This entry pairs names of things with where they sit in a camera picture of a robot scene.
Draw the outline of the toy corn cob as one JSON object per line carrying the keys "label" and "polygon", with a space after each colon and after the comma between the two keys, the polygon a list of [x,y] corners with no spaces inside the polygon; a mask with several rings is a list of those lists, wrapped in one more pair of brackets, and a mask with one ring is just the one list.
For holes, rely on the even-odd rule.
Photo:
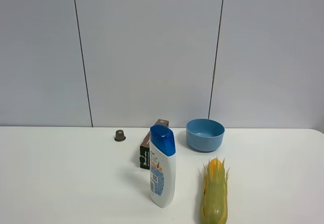
{"label": "toy corn cob", "polygon": [[229,170],[225,161],[214,158],[204,166],[204,188],[200,203],[202,223],[226,223],[228,219]]}

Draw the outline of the blue plastic bowl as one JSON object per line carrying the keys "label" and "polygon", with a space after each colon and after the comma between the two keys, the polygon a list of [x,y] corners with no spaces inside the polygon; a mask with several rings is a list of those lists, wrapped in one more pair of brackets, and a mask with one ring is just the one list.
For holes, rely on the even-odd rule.
{"label": "blue plastic bowl", "polygon": [[216,151],[222,144],[225,128],[210,119],[194,119],[186,125],[186,142],[200,152]]}

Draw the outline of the brown coffee capsule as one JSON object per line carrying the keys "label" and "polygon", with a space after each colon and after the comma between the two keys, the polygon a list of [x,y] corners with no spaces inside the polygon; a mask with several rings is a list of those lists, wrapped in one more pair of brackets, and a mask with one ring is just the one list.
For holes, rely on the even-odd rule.
{"label": "brown coffee capsule", "polygon": [[114,140],[116,142],[122,142],[126,139],[125,133],[122,129],[119,129],[115,132]]}

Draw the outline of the white blue shampoo bottle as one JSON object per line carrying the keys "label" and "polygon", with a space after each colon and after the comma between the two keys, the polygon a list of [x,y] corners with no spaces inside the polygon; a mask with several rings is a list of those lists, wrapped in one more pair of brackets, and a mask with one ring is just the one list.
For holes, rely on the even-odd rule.
{"label": "white blue shampoo bottle", "polygon": [[176,182],[176,146],[174,134],[164,125],[150,128],[150,196],[160,208],[172,202]]}

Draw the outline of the brown coffee capsule box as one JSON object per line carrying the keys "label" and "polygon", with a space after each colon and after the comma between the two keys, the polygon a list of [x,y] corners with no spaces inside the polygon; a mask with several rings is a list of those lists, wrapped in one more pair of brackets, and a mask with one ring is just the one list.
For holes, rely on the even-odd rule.
{"label": "brown coffee capsule box", "polygon": [[[169,121],[158,119],[154,125],[163,125],[166,127],[169,127]],[[140,168],[150,170],[150,154],[149,154],[149,142],[150,142],[150,131],[145,136],[144,140],[140,144],[140,155],[139,155],[139,161],[140,161]]]}

